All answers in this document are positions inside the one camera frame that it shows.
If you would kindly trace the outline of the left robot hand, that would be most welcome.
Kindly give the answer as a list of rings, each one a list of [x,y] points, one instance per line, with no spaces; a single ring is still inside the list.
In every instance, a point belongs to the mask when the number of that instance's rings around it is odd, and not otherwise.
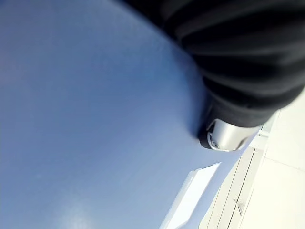
[[[302,0],[128,0],[195,62],[208,91],[198,139],[241,149],[305,87]]]

